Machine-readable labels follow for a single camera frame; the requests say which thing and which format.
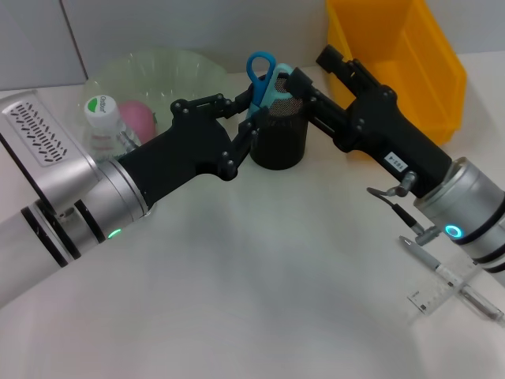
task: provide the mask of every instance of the plastic bottle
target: plastic bottle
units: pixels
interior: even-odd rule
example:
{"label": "plastic bottle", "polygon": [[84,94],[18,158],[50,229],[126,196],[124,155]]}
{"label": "plastic bottle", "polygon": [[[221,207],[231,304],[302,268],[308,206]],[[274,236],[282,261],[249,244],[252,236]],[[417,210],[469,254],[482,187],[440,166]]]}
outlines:
{"label": "plastic bottle", "polygon": [[91,98],[84,106],[84,114],[92,126],[85,148],[97,163],[117,159],[140,146],[138,137],[122,120],[112,97]]}

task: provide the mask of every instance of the black stripe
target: black stripe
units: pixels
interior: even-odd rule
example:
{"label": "black stripe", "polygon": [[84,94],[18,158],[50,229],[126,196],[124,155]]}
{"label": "black stripe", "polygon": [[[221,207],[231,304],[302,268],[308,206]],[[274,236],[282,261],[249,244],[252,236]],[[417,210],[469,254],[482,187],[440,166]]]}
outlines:
{"label": "black stripe", "polygon": [[491,261],[494,261],[495,259],[500,258],[504,254],[505,254],[505,244],[501,245],[498,249],[486,255],[485,257],[475,258],[473,260],[483,265],[484,263],[489,263]]}
{"label": "black stripe", "polygon": [[39,240],[42,242],[42,244],[45,246],[47,251],[49,251],[50,255],[53,256],[54,260],[56,263],[60,265],[60,267],[65,267],[68,263],[65,260],[65,258],[62,256],[62,254],[59,252],[57,247],[54,245],[54,243],[51,241],[47,233],[44,231],[44,229],[40,226],[39,222],[37,219],[33,216],[32,211],[28,207],[21,209],[21,215],[24,216],[24,219],[30,225],[30,228],[33,230],[33,232],[39,237]]}
{"label": "black stripe", "polygon": [[96,239],[98,239],[98,243],[102,243],[103,241],[105,241],[105,235],[103,235],[102,229],[100,229],[96,220],[93,218],[93,215],[88,211],[88,209],[86,208],[86,205],[84,205],[82,200],[79,200],[74,205],[75,205],[76,209],[79,211],[79,213],[82,215],[82,218],[84,219],[84,221],[86,221],[86,224],[92,230]]}
{"label": "black stripe", "polygon": [[54,232],[60,238],[65,248],[68,250],[73,259],[80,258],[80,253],[77,247],[73,244],[69,235],[66,234],[62,225],[56,220],[56,217],[47,209],[46,205],[42,201],[36,202],[43,216],[49,221],[49,224],[53,227]]}
{"label": "black stripe", "polygon": [[50,209],[51,213],[56,213],[54,211],[53,206],[51,205],[51,203],[47,200],[46,195],[44,195],[43,192],[40,190],[39,186],[37,186],[37,183],[35,183],[35,180],[33,180],[33,178],[30,175],[30,173],[26,170],[26,168],[24,168],[23,164],[21,163],[21,161],[19,160],[19,158],[17,158],[16,154],[11,149],[11,147],[9,146],[9,144],[6,141],[6,139],[2,136],[1,133],[0,133],[0,142],[2,142],[3,146],[6,148],[7,152],[9,153],[10,157],[13,159],[13,161],[16,163],[16,165],[19,167],[19,169],[23,173],[23,175],[26,178],[26,180],[28,180],[28,182],[33,187],[33,189],[35,190],[35,192],[37,193],[37,195],[40,197],[40,200],[42,200],[44,202],[44,204]]}
{"label": "black stripe", "polygon": [[485,268],[484,271],[489,272],[490,274],[496,274],[498,272],[502,272],[505,270],[505,263],[502,263],[501,265],[498,265],[496,267],[491,267],[491,268]]}
{"label": "black stripe", "polygon": [[461,246],[475,241],[477,238],[482,237],[482,235],[486,231],[491,229],[493,225],[497,223],[504,214],[505,214],[505,194],[503,196],[502,204],[499,205],[498,209],[496,209],[496,212],[494,212],[493,215],[489,217],[485,223],[483,223],[480,227],[478,227],[475,231],[473,231],[469,235],[466,235],[465,237],[460,239],[454,239],[452,242],[454,242],[456,245]]}

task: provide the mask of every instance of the clear plastic ruler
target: clear plastic ruler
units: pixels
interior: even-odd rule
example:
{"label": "clear plastic ruler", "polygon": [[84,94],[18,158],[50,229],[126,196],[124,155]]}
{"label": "clear plastic ruler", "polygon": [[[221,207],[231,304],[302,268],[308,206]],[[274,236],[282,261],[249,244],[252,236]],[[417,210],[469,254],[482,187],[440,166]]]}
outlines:
{"label": "clear plastic ruler", "polygon": [[[454,274],[461,276],[465,282],[468,282],[481,270],[469,256],[463,253],[458,254],[445,265]],[[433,272],[429,280],[419,283],[415,290],[407,296],[417,308],[412,308],[412,311],[408,312],[407,318],[413,321],[419,315],[419,311],[427,316],[430,315],[459,290],[460,288],[454,287],[452,283],[447,283]]]}

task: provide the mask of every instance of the black mesh pen holder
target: black mesh pen holder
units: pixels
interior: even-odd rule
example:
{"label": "black mesh pen holder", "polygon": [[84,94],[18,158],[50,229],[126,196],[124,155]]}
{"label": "black mesh pen holder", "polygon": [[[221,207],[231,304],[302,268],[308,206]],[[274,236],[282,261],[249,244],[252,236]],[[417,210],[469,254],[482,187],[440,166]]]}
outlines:
{"label": "black mesh pen holder", "polygon": [[[280,73],[275,89],[286,93],[287,73]],[[251,158],[269,170],[285,170],[301,161],[305,153],[309,122],[302,117],[302,100],[277,99],[269,108],[267,125],[258,130]]]}

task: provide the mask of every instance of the green indicator light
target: green indicator light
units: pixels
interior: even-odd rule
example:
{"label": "green indicator light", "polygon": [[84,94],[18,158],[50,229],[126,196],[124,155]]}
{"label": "green indicator light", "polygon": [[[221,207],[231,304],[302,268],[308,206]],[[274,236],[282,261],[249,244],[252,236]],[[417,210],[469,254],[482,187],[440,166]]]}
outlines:
{"label": "green indicator light", "polygon": [[115,235],[118,235],[119,233],[121,233],[121,229],[116,229],[115,231],[113,231],[112,233],[109,234],[108,238],[112,238]]}

